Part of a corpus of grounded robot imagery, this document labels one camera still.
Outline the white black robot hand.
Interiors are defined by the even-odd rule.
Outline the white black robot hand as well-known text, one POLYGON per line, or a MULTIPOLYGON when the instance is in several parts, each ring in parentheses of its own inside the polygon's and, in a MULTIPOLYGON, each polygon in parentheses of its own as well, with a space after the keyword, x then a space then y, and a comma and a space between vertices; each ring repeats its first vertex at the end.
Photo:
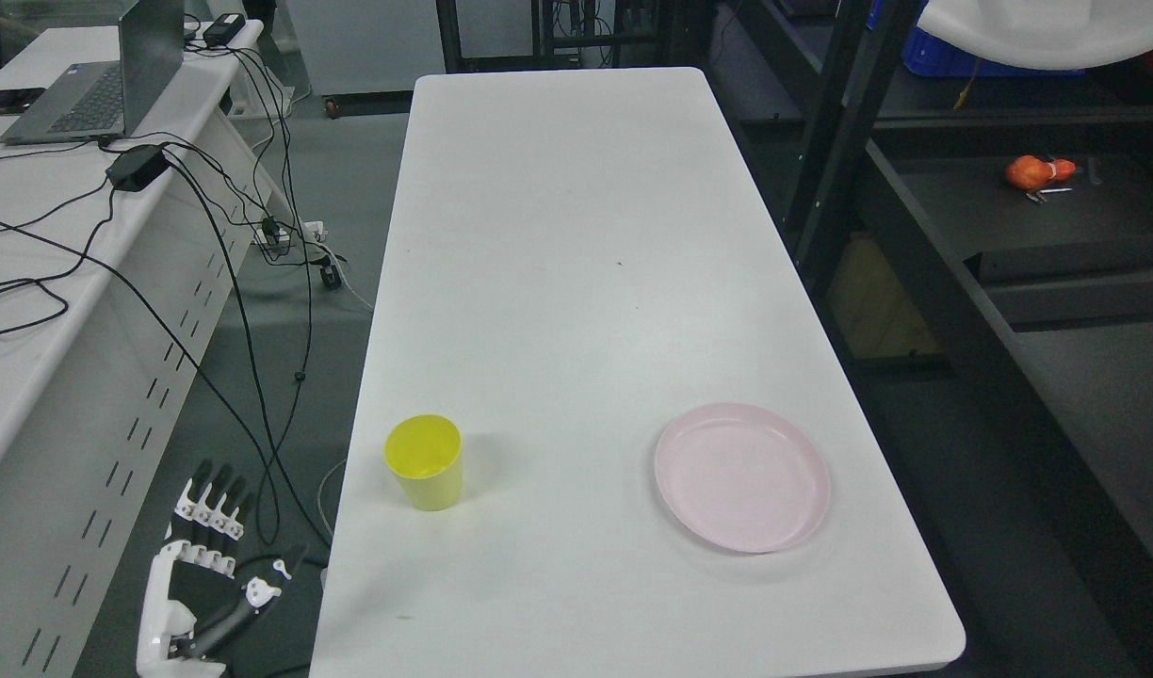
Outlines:
POLYGON ((300 580, 306 544, 241 557, 256 492, 228 464, 202 460, 181 485, 146 574, 138 677, 229 677, 224 656, 300 580))

